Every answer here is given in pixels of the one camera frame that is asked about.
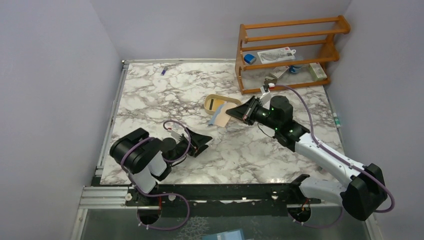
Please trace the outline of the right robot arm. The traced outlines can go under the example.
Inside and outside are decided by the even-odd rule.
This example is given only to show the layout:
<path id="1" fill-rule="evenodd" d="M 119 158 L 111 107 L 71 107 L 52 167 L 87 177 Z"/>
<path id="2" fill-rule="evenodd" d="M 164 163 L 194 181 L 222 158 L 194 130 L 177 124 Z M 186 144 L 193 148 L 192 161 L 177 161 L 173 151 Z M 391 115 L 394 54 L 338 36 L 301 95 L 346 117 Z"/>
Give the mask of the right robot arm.
<path id="1" fill-rule="evenodd" d="M 274 131 L 273 138 L 283 147 L 312 160 L 337 181 L 326 182 L 304 177 L 288 190 L 289 199 L 300 204 L 315 198 L 338 204 L 353 218 L 365 221 L 378 212 L 378 207 L 391 198 L 383 172 L 375 164 L 364 165 L 329 147 L 308 129 L 293 119 L 294 108 L 285 96 L 273 96 L 269 108 L 258 97 L 230 108 L 226 114 L 252 126 L 264 125 Z"/>

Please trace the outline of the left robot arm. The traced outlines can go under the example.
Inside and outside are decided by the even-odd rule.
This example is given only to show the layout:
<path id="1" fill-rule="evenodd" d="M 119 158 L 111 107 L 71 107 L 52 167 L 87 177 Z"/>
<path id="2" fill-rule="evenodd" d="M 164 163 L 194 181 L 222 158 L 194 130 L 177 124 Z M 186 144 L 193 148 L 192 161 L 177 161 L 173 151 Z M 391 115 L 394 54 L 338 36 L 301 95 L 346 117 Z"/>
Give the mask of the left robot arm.
<path id="1" fill-rule="evenodd" d="M 159 139 L 140 127 L 111 145 L 109 155 L 138 189 L 138 199 L 144 205 L 155 203 L 157 191 L 154 188 L 172 172 L 174 161 L 186 156 L 196 158 L 213 139 L 190 129 L 187 131 L 181 134 L 172 131 L 170 137 Z"/>

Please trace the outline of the tan oval tray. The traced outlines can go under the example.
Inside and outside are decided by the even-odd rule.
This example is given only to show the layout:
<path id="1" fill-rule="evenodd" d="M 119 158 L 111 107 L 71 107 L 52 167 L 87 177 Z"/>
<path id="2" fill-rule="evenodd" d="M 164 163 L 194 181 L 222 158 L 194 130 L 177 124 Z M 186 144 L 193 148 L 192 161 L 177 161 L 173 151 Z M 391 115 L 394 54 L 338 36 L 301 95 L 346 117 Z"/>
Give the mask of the tan oval tray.
<path id="1" fill-rule="evenodd" d="M 231 98 L 231 97 L 218 95 L 218 94 L 209 94 L 204 99 L 203 108 L 208 115 L 214 115 L 216 110 L 221 105 L 226 103 L 233 103 L 233 104 L 236 104 L 236 106 L 239 106 L 242 104 L 242 102 L 236 98 Z"/>

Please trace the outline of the blue small box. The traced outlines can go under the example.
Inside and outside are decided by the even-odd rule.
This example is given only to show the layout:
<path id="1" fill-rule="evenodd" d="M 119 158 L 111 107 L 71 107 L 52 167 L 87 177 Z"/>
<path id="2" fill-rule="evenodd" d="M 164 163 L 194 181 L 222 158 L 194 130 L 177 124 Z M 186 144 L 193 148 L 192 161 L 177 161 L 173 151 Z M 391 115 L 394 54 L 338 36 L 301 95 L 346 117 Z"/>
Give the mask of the blue small box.
<path id="1" fill-rule="evenodd" d="M 257 58 L 252 54 L 245 54 L 243 60 L 248 65 L 253 65 L 256 62 Z"/>

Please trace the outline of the white packaged item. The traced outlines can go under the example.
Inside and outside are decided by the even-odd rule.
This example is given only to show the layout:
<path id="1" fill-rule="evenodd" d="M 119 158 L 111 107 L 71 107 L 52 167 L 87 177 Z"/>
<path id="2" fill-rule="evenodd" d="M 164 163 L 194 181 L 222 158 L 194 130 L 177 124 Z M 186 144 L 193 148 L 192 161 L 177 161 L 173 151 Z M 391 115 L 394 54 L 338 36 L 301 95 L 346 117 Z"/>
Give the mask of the white packaged item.
<path id="1" fill-rule="evenodd" d="M 279 63 L 295 60 L 295 49 L 289 47 L 275 48 L 270 50 L 258 51 L 257 55 L 263 64 Z"/>

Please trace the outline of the blue white cup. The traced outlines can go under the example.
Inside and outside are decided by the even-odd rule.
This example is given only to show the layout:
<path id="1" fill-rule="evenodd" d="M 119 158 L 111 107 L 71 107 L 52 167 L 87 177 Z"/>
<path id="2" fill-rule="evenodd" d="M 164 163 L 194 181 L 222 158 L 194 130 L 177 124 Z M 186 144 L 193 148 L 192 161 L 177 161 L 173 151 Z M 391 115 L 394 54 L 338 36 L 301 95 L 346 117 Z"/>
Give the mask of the blue white cup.
<path id="1" fill-rule="evenodd" d="M 303 64 L 290 65 L 289 72 L 292 74 L 298 74 L 301 71 L 303 66 L 304 66 Z"/>

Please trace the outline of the green white box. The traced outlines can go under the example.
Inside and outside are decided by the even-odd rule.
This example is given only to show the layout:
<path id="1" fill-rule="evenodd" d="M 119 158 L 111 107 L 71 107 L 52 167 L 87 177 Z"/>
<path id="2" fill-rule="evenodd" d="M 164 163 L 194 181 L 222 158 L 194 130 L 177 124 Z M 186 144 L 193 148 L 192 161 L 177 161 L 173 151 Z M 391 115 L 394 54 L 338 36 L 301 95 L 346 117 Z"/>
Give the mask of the green white box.
<path id="1" fill-rule="evenodd" d="M 319 62 L 309 63 L 308 70 L 315 82 L 324 81 L 328 78 L 325 70 Z"/>

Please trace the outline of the blue object at bottom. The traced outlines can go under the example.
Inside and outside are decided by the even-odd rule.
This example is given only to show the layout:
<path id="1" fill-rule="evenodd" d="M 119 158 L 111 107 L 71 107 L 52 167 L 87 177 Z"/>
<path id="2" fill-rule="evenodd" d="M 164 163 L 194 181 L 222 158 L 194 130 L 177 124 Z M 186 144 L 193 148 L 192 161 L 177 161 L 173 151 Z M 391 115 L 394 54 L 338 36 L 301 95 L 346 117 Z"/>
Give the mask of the blue object at bottom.
<path id="1" fill-rule="evenodd" d="M 205 235 L 201 239 L 202 240 L 245 240 L 245 236 L 242 229 L 235 229 L 235 230 Z"/>

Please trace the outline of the orange wooden rack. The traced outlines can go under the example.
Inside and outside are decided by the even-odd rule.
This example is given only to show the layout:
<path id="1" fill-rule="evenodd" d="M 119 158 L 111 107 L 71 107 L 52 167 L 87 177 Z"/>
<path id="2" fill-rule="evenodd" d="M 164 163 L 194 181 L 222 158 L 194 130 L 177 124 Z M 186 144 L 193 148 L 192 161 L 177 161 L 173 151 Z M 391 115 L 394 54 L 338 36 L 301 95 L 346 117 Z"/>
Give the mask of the orange wooden rack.
<path id="1" fill-rule="evenodd" d="M 311 31 L 273 35 L 249 36 L 248 31 L 269 28 L 298 27 L 304 25 L 331 24 L 329 29 L 312 28 Z M 239 27 L 235 75 L 240 92 L 258 93 L 258 88 L 244 86 L 245 71 L 274 69 L 283 66 L 319 64 L 326 69 L 327 63 L 340 59 L 335 46 L 335 36 L 349 34 L 351 26 L 342 15 L 256 24 L 241 24 Z"/>

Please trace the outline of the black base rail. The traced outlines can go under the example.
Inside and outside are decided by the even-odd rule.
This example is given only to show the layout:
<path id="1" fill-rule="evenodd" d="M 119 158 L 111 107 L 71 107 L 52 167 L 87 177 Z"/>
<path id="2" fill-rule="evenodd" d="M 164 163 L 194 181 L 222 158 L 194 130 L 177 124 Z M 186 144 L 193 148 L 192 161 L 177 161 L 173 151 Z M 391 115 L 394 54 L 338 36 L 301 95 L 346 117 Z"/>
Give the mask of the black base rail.
<path id="1" fill-rule="evenodd" d="M 171 217 L 286 217 L 288 208 L 308 207 L 321 200 L 307 199 L 295 184 L 159 184 L 151 196 L 129 188 L 125 206 Z"/>

